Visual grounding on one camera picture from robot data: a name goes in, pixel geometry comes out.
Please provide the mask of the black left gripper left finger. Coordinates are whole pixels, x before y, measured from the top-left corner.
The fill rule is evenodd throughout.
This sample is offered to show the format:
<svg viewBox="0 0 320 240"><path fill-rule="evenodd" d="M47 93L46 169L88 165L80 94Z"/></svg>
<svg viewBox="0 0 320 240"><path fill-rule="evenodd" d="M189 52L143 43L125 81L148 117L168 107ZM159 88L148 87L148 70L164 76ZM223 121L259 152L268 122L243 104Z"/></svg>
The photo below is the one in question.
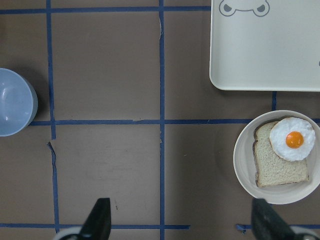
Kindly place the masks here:
<svg viewBox="0 0 320 240"><path fill-rule="evenodd" d="M108 240L112 228L110 198L99 198L80 232L80 240Z"/></svg>

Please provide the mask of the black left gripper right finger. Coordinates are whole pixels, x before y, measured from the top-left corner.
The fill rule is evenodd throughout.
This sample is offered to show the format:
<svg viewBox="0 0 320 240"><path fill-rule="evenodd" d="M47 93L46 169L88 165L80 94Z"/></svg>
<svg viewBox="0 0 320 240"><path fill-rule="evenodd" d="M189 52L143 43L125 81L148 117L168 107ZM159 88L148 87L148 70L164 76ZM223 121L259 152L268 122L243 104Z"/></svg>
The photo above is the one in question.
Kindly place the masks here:
<svg viewBox="0 0 320 240"><path fill-rule="evenodd" d="M256 240L294 240L296 234L263 198L254 198L251 227Z"/></svg>

